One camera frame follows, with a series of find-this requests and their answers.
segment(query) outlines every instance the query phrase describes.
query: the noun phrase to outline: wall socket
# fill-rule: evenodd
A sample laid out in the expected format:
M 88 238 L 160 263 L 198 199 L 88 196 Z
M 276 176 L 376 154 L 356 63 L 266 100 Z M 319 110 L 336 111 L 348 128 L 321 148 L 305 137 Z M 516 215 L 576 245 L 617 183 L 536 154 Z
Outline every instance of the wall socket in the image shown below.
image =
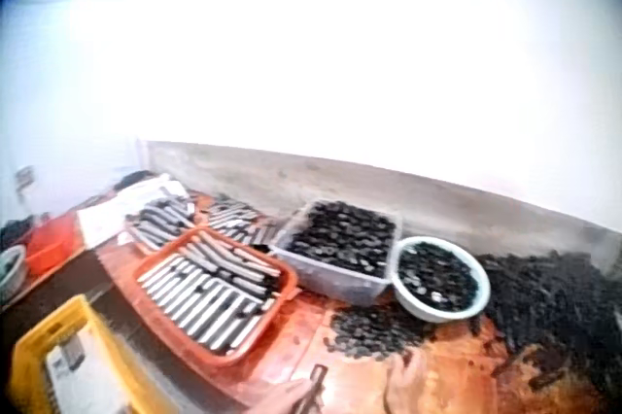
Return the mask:
M 22 192 L 34 182 L 35 168 L 33 166 L 24 166 L 16 172 L 16 189 L 18 192 Z

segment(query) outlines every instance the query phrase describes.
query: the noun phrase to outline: white wall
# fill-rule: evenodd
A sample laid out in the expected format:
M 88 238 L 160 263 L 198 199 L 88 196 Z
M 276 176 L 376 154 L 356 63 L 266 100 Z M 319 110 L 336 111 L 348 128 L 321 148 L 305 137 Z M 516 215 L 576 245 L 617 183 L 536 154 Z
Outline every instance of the white wall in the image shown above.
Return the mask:
M 86 79 L 55 61 L 50 86 L 95 102 L 81 118 L 114 133 L 361 162 L 622 230 L 622 0 L 122 0 L 59 14 L 45 46 L 77 47 Z
M 0 34 L 2 222 L 59 214 L 138 169 L 123 108 L 135 72 L 126 0 L 5 0 Z M 17 202 L 13 174 L 33 165 Z

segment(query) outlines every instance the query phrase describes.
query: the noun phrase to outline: person's left hand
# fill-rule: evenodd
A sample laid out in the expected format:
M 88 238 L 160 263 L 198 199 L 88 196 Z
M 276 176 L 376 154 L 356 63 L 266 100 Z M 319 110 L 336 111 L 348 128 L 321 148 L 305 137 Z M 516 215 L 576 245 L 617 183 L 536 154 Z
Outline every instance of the person's left hand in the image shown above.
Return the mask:
M 313 383 L 309 379 L 293 380 L 275 385 L 268 390 L 258 404 L 246 411 L 246 414 L 290 414 L 294 405 L 305 397 L 312 388 Z

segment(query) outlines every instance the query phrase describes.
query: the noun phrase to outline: yellow basket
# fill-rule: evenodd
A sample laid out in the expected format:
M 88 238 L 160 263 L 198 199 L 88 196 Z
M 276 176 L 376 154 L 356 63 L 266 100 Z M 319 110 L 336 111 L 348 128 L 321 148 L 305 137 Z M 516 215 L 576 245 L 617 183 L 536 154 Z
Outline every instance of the yellow basket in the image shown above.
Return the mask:
M 115 375 L 121 382 L 132 412 L 138 414 L 176 412 L 128 350 L 91 309 L 83 295 L 76 295 L 26 333 L 13 351 L 8 395 L 22 412 L 53 413 L 48 398 L 44 359 L 58 343 L 89 323 Z

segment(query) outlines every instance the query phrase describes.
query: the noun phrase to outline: hand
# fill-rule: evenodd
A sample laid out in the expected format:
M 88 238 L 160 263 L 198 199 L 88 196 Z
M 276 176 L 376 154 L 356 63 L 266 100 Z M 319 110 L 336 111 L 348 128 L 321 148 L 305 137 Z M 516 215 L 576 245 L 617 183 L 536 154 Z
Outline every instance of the hand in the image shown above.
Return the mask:
M 263 399 L 246 414 L 290 414 L 294 405 L 305 397 L 313 388 L 309 379 L 293 380 L 275 385 L 265 394 Z M 317 399 L 311 412 L 319 412 L 322 402 Z
M 426 355 L 423 351 L 412 351 L 410 363 L 405 364 L 400 355 L 391 357 L 389 381 L 385 402 L 391 414 L 419 413 L 419 397 L 426 384 Z

